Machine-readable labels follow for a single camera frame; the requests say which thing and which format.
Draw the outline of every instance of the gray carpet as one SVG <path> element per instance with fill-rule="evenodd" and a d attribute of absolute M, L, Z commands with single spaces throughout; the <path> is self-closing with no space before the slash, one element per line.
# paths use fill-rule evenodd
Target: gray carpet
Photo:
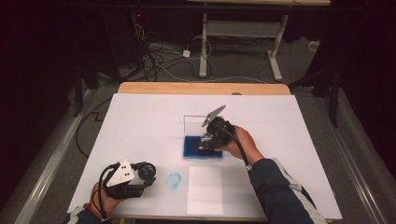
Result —
<path fill-rule="evenodd" d="M 277 55 L 278 64 L 284 77 L 282 83 L 290 83 L 303 77 L 308 68 L 314 53 L 306 49 L 307 41 L 302 39 L 295 43 L 281 45 Z M 166 43 L 166 46 L 181 52 L 184 48 L 173 43 Z M 266 57 L 263 55 L 263 49 L 270 49 L 271 41 L 264 40 L 258 47 L 243 47 L 230 51 L 229 47 L 216 47 L 212 50 L 212 56 L 209 62 L 212 69 L 212 77 L 208 80 L 215 80 L 225 77 L 249 77 L 259 79 L 267 83 L 274 83 L 270 67 Z M 226 54 L 225 56 L 216 56 L 216 54 Z M 177 56 L 170 54 L 161 54 L 167 61 Z M 183 60 L 192 62 L 194 74 L 198 74 L 198 62 L 192 60 Z M 121 66 L 120 70 L 126 74 L 130 71 L 127 66 Z M 188 63 L 176 64 L 167 69 L 172 74 L 171 77 L 167 72 L 161 71 L 157 74 L 157 81 L 181 81 L 178 78 L 187 80 L 200 80 L 192 76 L 191 66 Z M 142 77 L 140 73 L 133 78 Z M 100 88 L 94 93 L 92 102 L 88 105 L 86 111 L 91 111 L 104 100 L 111 97 L 117 92 L 119 83 L 116 83 L 104 75 L 99 75 Z M 257 82 L 253 79 L 231 78 L 223 79 L 220 82 Z M 341 209 L 343 220 L 336 223 L 373 223 L 371 216 L 362 203 L 360 193 L 357 191 L 356 184 L 350 176 L 350 172 L 342 158 L 339 150 L 339 144 L 336 141 L 332 127 L 329 127 L 326 116 L 323 115 L 318 106 L 318 101 L 327 102 L 326 99 L 315 99 L 310 93 L 310 88 L 296 88 L 292 94 L 297 96 L 298 104 L 304 116 L 308 131 L 312 137 L 313 143 L 317 149 L 319 158 L 323 164 L 327 177 L 334 191 L 335 199 Z M 95 114 L 88 115 L 87 119 L 81 125 L 78 132 L 80 147 L 84 153 L 89 154 L 96 136 L 101 128 L 102 119 L 107 111 L 108 102 L 95 110 Z M 0 214 L 0 223 L 14 223 L 24 202 L 35 186 L 35 182 L 41 175 L 45 165 L 50 159 L 52 149 L 63 138 L 67 121 L 71 119 L 74 106 L 71 105 L 69 112 L 60 122 L 59 127 L 54 131 L 48 143 L 43 147 L 31 165 L 31 169 L 16 188 L 11 200 Z M 373 197 L 375 197 L 382 215 L 390 223 L 396 216 L 396 183 L 394 178 L 388 173 L 383 162 L 376 155 L 370 140 L 364 133 L 359 121 L 356 119 L 347 98 L 340 92 L 340 105 L 338 110 L 339 128 L 338 132 L 342 135 L 348 148 L 351 149 L 351 155 L 355 158 L 357 166 L 361 170 L 365 181 L 368 183 Z M 49 189 L 38 207 L 32 223 L 61 223 L 66 215 L 66 209 L 71 201 L 74 190 L 78 184 L 79 178 L 85 166 L 86 159 L 78 151 L 75 138 L 68 146 L 64 159 L 53 178 Z M 137 223 L 176 223 L 175 221 L 164 220 L 137 220 Z"/>

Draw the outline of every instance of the sleeve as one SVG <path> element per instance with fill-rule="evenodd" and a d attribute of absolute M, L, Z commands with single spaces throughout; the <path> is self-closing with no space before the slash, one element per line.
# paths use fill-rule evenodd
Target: sleeve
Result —
<path fill-rule="evenodd" d="M 270 223 L 327 223 L 303 186 L 286 173 L 277 159 L 257 161 L 250 182 Z"/>
<path fill-rule="evenodd" d="M 102 224 L 102 221 L 90 210 L 77 207 L 67 215 L 63 224 Z"/>

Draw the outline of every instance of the table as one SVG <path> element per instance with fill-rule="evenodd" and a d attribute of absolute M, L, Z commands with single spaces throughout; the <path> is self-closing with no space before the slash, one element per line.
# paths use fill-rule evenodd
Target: table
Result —
<path fill-rule="evenodd" d="M 229 95 L 236 92 L 243 95 Z M 115 161 L 129 159 L 130 162 L 152 162 L 157 167 L 157 180 L 141 198 L 120 204 L 114 216 L 266 220 L 242 161 L 228 152 L 224 152 L 222 161 L 182 159 L 183 116 L 205 115 L 220 103 L 227 105 L 221 115 L 247 128 L 258 148 L 265 148 L 263 154 L 266 157 L 279 158 L 288 172 L 310 192 L 325 218 L 341 218 L 297 102 L 288 88 L 281 84 L 121 84 L 108 109 L 69 211 L 86 202 L 87 192 L 91 192 L 104 168 Z M 191 167 L 221 170 L 222 215 L 187 216 Z M 169 189 L 165 184 L 166 178 L 174 173 L 182 176 L 177 190 Z"/>
<path fill-rule="evenodd" d="M 255 5 L 286 5 L 286 6 L 328 6 L 330 0 L 189 0 L 193 2 L 228 3 L 228 4 L 255 4 Z M 280 22 L 256 22 L 256 21 L 210 21 L 207 13 L 204 13 L 202 49 L 200 61 L 200 77 L 206 77 L 207 65 L 207 36 L 208 35 L 232 35 L 252 37 L 274 37 L 272 50 L 267 51 L 267 57 L 276 81 L 282 80 L 282 75 L 276 61 L 277 50 L 282 40 L 289 15 L 283 15 Z"/>

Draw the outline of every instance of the person's right hand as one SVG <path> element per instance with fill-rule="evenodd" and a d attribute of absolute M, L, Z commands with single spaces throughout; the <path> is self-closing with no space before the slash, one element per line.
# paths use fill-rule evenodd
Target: person's right hand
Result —
<path fill-rule="evenodd" d="M 110 216 L 113 213 L 119 203 L 125 201 L 125 199 L 113 199 L 107 196 L 105 189 L 103 189 L 103 187 L 99 189 L 99 183 L 96 183 L 92 188 L 90 204 L 92 211 L 99 217 L 99 219 L 102 219 L 102 215 L 98 210 L 98 208 L 100 208 L 99 193 L 101 193 L 103 208 L 105 209 L 107 216 Z"/>
<path fill-rule="evenodd" d="M 256 143 L 251 137 L 250 133 L 245 129 L 234 125 L 235 134 L 238 136 L 238 139 L 247 155 L 247 161 L 250 165 L 253 165 L 256 161 L 259 161 L 264 158 L 264 156 L 260 153 L 260 151 L 256 147 Z M 218 148 L 217 150 L 226 150 L 229 151 L 233 156 L 238 159 L 242 159 L 241 151 L 238 145 L 232 140 L 227 146 Z"/>

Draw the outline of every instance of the white paper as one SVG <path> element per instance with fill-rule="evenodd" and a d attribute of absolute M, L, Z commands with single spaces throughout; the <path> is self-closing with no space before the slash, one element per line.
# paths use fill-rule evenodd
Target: white paper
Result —
<path fill-rule="evenodd" d="M 219 167 L 190 167 L 187 215 L 222 215 Z"/>

